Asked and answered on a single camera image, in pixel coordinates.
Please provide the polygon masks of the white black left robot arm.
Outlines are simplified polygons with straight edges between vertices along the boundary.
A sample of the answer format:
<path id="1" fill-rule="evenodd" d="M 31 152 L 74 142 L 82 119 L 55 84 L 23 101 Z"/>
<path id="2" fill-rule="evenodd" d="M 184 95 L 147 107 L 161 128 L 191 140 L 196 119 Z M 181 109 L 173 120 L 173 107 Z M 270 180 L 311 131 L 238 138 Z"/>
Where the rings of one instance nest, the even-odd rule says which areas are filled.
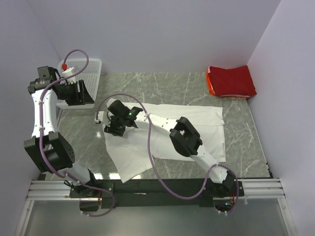
<path id="1" fill-rule="evenodd" d="M 57 102 L 68 106 L 94 104 L 83 80 L 77 80 L 75 67 L 62 65 L 62 73 L 49 66 L 37 69 L 38 78 L 30 82 L 28 92 L 34 104 L 34 128 L 24 149 L 41 173 L 49 172 L 71 181 L 64 183 L 83 197 L 94 197 L 98 184 L 94 174 L 75 161 L 70 143 L 58 131 Z"/>

